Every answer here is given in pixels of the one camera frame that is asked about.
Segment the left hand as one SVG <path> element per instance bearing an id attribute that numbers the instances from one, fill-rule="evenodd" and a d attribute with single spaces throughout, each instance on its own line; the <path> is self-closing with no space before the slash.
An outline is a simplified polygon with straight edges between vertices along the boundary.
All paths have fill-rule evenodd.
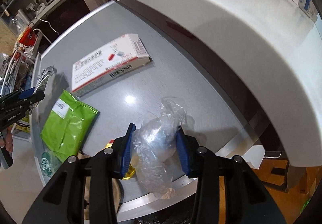
<path id="1" fill-rule="evenodd" d="M 12 153 L 13 143 L 11 127 L 7 127 L 1 131 L 0 147 L 5 148 L 8 152 Z"/>

